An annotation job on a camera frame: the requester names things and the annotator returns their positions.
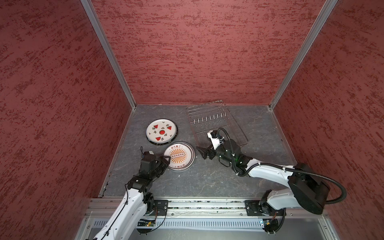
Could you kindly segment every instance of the black mounting plate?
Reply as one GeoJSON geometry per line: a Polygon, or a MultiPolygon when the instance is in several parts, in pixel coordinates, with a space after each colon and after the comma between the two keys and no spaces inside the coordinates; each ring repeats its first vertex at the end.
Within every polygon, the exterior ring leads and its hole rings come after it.
{"type": "MultiPolygon", "coordinates": [[[[260,200],[245,200],[247,216],[265,216],[258,210],[260,200]]],[[[283,216],[284,209],[276,210],[276,216],[283,216]]]]}
{"type": "MultiPolygon", "coordinates": [[[[154,205],[157,207],[157,215],[165,216],[168,211],[168,200],[154,200],[154,205]]],[[[154,216],[156,214],[155,211],[152,211],[149,215],[146,216],[154,216]]]]}

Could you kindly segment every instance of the plate with orange sunburst design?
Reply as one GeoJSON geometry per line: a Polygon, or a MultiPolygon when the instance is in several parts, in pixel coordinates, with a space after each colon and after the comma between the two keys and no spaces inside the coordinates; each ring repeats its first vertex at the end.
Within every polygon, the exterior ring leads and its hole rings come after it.
{"type": "Polygon", "coordinates": [[[191,167],[195,161],[195,151],[186,142],[176,142],[170,145],[164,152],[164,156],[170,157],[169,168],[175,171],[183,171],[191,167]]]}

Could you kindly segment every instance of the metal corner post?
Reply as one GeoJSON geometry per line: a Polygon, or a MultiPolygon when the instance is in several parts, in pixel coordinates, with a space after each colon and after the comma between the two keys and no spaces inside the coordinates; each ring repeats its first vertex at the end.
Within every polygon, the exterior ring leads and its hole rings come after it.
{"type": "Polygon", "coordinates": [[[284,90],[287,88],[289,82],[291,81],[293,75],[299,68],[301,62],[303,61],[305,55],[309,51],[312,46],[312,43],[316,39],[319,34],[321,28],[323,27],[325,21],[331,14],[334,6],[336,5],[338,0],[326,0],[323,7],[321,8],[319,15],[317,16],[315,22],[313,23],[311,30],[309,31],[307,37],[305,38],[303,45],[301,46],[299,52],[296,55],[296,58],[293,60],[291,67],[289,68],[287,74],[285,75],[283,82],[281,83],[279,89],[277,90],[275,96],[273,97],[270,108],[273,110],[283,95],[284,90]]]}
{"type": "Polygon", "coordinates": [[[122,89],[124,90],[124,93],[132,107],[132,109],[136,108],[136,102],[133,99],[133,95],[131,93],[131,90],[129,89],[129,86],[127,84],[127,81],[125,80],[125,77],[121,71],[121,68],[119,66],[119,63],[117,62],[117,59],[113,53],[113,50],[108,42],[107,36],[104,33],[104,30],[101,26],[101,23],[99,21],[99,18],[96,15],[96,12],[93,8],[93,5],[91,3],[91,0],[80,0],[81,4],[83,5],[85,12],[88,15],[89,20],[91,21],[91,24],[93,26],[93,29],[96,32],[97,37],[100,40],[100,43],[105,51],[105,54],[107,55],[109,62],[112,65],[112,68],[121,84],[122,89]]]}

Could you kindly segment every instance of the robotic arm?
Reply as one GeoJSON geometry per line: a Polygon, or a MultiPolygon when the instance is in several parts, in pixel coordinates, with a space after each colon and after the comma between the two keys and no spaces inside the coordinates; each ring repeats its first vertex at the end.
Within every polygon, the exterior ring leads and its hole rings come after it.
{"type": "Polygon", "coordinates": [[[241,153],[240,146],[230,139],[224,128],[211,130],[208,132],[208,138],[212,144],[208,148],[197,147],[202,157],[213,159],[219,157],[231,167],[236,175],[244,177],[260,177],[280,183],[287,187],[284,190],[268,190],[255,206],[253,211],[258,211],[263,215],[274,215],[277,210],[292,207],[302,207],[313,214],[322,214],[325,204],[341,202],[346,198],[345,188],[337,181],[326,176],[316,174],[312,169],[304,164],[298,163],[295,166],[282,166],[259,161],[255,158],[245,156],[241,153]],[[227,140],[220,135],[224,132],[227,140]],[[336,184],[341,189],[340,197],[328,200],[329,185],[323,181],[327,180],[336,184]]]}
{"type": "Polygon", "coordinates": [[[154,198],[148,192],[152,182],[160,177],[169,165],[170,157],[159,157],[153,152],[144,152],[139,174],[126,184],[123,200],[107,224],[93,240],[128,239],[139,220],[154,208],[154,198]]]}

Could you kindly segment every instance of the red wall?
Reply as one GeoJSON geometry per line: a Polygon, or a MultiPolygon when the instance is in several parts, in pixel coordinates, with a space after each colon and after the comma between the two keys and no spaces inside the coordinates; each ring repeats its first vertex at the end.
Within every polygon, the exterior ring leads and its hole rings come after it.
{"type": "Polygon", "coordinates": [[[0,7],[0,239],[76,235],[130,106],[79,0],[0,7]]]}
{"type": "Polygon", "coordinates": [[[384,239],[383,12],[339,0],[275,108],[296,159],[347,188],[327,207],[345,240],[384,239]]]}
{"type": "Polygon", "coordinates": [[[137,103],[269,104],[324,0],[93,0],[137,103]]]}

